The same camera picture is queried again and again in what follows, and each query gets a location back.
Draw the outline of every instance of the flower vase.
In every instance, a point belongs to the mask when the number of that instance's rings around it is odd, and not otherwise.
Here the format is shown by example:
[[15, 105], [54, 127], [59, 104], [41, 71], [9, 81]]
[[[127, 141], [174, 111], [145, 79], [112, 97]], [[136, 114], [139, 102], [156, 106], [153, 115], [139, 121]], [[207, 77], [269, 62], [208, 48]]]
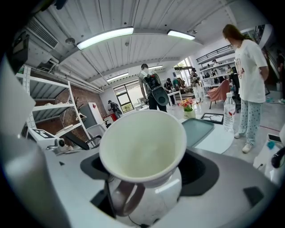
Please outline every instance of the flower vase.
[[194, 110], [188, 111], [188, 112], [183, 111], [183, 114], [184, 114], [184, 119], [196, 118], [196, 114]]

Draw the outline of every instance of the white t-shirt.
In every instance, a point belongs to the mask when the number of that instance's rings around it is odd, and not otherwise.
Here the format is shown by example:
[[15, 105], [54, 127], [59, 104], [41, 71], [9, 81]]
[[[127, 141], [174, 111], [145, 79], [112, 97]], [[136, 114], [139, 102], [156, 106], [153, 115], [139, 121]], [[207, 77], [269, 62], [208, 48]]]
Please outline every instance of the white t-shirt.
[[265, 57], [257, 43], [243, 40], [236, 49], [236, 70], [240, 81], [240, 98], [244, 101], [265, 102], [265, 86], [260, 67], [267, 66]]

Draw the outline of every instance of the pink chair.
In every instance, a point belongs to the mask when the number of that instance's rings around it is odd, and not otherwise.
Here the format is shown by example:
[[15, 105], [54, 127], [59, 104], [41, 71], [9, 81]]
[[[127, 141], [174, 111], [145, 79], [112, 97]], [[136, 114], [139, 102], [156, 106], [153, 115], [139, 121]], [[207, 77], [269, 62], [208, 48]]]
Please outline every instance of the pink chair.
[[227, 99], [227, 93], [230, 91], [230, 82], [229, 80], [224, 80], [222, 82], [222, 84], [220, 84], [219, 87], [211, 89], [210, 91], [208, 91], [208, 95], [210, 97], [210, 109], [211, 109], [211, 105], [212, 102], [219, 101], [219, 100], [223, 100], [225, 101]]

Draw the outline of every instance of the bottle cap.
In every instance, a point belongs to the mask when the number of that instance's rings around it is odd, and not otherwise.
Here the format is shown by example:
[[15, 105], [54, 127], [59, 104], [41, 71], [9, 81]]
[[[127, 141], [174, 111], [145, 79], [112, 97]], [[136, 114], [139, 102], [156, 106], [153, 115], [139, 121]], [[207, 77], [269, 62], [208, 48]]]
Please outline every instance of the bottle cap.
[[231, 98], [232, 97], [232, 93], [227, 93], [227, 97]]

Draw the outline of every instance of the ceiling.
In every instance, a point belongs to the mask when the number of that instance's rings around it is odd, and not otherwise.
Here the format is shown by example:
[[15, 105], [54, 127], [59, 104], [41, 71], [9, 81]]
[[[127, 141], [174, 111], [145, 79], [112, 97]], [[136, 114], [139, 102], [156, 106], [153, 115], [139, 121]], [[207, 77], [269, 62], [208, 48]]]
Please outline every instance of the ceiling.
[[[108, 85], [108, 78], [126, 72], [137, 74], [144, 62], [149, 66], [163, 65], [161, 70], [166, 70], [195, 53], [213, 37], [220, 36], [226, 24], [233, 23], [224, 7], [226, 3], [225, 0], [68, 0], [61, 10], [50, 6], [35, 16], [58, 40], [56, 48], [49, 48], [33, 35], [31, 40], [58, 59], [61, 69], [102, 87]], [[102, 41], [82, 51], [65, 43], [70, 37], [77, 44], [104, 31], [127, 26], [134, 27], [133, 35]], [[190, 34], [195, 29], [198, 33], [195, 40], [189, 41], [167, 36], [169, 29]]]

